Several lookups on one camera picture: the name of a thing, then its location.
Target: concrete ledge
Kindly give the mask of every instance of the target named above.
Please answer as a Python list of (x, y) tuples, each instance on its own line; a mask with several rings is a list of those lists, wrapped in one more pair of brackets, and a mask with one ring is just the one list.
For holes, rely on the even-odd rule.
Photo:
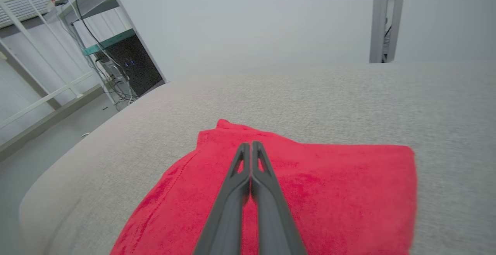
[(39, 135), (43, 134), (43, 132), (81, 109), (84, 105), (90, 103), (101, 94), (103, 94), (103, 89), (99, 85), (94, 86), (92, 89), (83, 93), (82, 97), (73, 99), (69, 103), (63, 105), (60, 109), (53, 111), (51, 114), (33, 124), (16, 137), (10, 139), (0, 146), (0, 163), (19, 149), (22, 149), (28, 142), (34, 140)]

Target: cloth fold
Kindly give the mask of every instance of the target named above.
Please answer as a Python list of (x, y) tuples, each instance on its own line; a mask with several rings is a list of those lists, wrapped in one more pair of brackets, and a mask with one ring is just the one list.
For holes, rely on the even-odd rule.
[[(408, 254), (417, 177), (406, 146), (302, 144), (220, 119), (133, 212), (112, 255), (191, 254), (237, 148), (264, 145), (310, 255)], [(241, 253), (258, 254), (257, 207), (243, 208)]]

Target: red cloth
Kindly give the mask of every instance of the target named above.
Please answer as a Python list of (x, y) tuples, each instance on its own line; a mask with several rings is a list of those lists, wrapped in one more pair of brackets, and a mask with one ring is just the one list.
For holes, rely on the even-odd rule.
[[(264, 144), (310, 255), (408, 254), (417, 207), (411, 149), (300, 144), (223, 119), (165, 172), (111, 254), (191, 254), (237, 148), (253, 140)], [(258, 253), (257, 233), (257, 207), (249, 200), (242, 254)]]

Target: white railing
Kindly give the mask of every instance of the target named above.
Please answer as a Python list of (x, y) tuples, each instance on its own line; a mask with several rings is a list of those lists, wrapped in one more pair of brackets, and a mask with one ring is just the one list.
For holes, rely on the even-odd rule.
[[(54, 67), (54, 64), (56, 64), (56, 62), (54, 60), (52, 60), (51, 59), (51, 55), (48, 54), (48, 52), (46, 52), (47, 51), (47, 47), (43, 47), (39, 43), (39, 41), (37, 41), (27, 31), (27, 29), (23, 26), (23, 24), (21, 23), (21, 21), (19, 20), (19, 18), (16, 17), (16, 15), (14, 14), (14, 12), (7, 5), (7, 3), (9, 1), (12, 1), (12, 0), (0, 0), (0, 8), (2, 8), (2, 10), (6, 13), (6, 15), (9, 16), (9, 18), (12, 20), (12, 23), (26, 37), (26, 39), (30, 42), (30, 44), (35, 48), (36, 52), (38, 52), (41, 55), (41, 57), (44, 59), (44, 61), (46, 61), (46, 63), (48, 63), (48, 65), (51, 68), (51, 70), (53, 70), (55, 72), (55, 74), (64, 82), (65, 85), (62, 86), (62, 87), (60, 87), (59, 89), (53, 91), (53, 92), (49, 92), (48, 90), (46, 90), (44, 88), (44, 86), (35, 78), (35, 76), (32, 74), (32, 72), (30, 72), (30, 70), (28, 68), (26, 68), (26, 66), (21, 62), (21, 60), (19, 60), (19, 58), (13, 52), (11, 52), (11, 50), (9, 49), (9, 47), (7, 47), (7, 45), (2, 41), (2, 39), (0, 39), (1, 45), (10, 53), (11, 56), (14, 57), (14, 59), (16, 59), (16, 61), (19, 63), (19, 65), (23, 67), (23, 69), (39, 84), (39, 86), (42, 89), (44, 89), (44, 91), (47, 94), (46, 96), (44, 96), (43, 98), (39, 99), (35, 103), (32, 103), (28, 107), (24, 108), (23, 110), (20, 110), (16, 114), (14, 114), (11, 117), (7, 118), (6, 120), (2, 121), (0, 123), (0, 129), (3, 128), (3, 127), (5, 127), (5, 126), (7, 126), (10, 123), (12, 123), (16, 119), (19, 119), (21, 116), (25, 115), (27, 112), (30, 112), (31, 110), (37, 108), (39, 105), (42, 105), (43, 103), (46, 103), (48, 100), (52, 99), (53, 97), (59, 95), (60, 93), (62, 93), (64, 91), (66, 91), (67, 89), (71, 90), (76, 95), (76, 98), (81, 97), (82, 94), (78, 91), (78, 89), (75, 87), (75, 85), (78, 84), (79, 82), (82, 82), (83, 80), (85, 80), (85, 79), (93, 76), (93, 74), (94, 74), (93, 71), (90, 71), (90, 72), (85, 73), (84, 75), (76, 78), (75, 80), (69, 80), (69, 79), (65, 78), (63, 76), (63, 74), (60, 74), (57, 71), (57, 69), (55, 69), (55, 67)], [(41, 21), (48, 27), (48, 29), (53, 34), (53, 36), (55, 37), (55, 39), (57, 40), (57, 42), (65, 50), (67, 48), (67, 45), (64, 45), (64, 43), (62, 42), (63, 40), (59, 37), (59, 35), (55, 31), (53, 31), (53, 29), (50, 27), (50, 25), (48, 25), (48, 23), (46, 22), (46, 20), (43, 18), (42, 12), (36, 8), (35, 4), (33, 4), (31, 0), (26, 0), (26, 1), (30, 4), (30, 6), (33, 8), (34, 12), (41, 19)], [(71, 59), (76, 64), (78, 64), (78, 62), (74, 59), (74, 57), (67, 50), (65, 50), (65, 52), (71, 57)]]

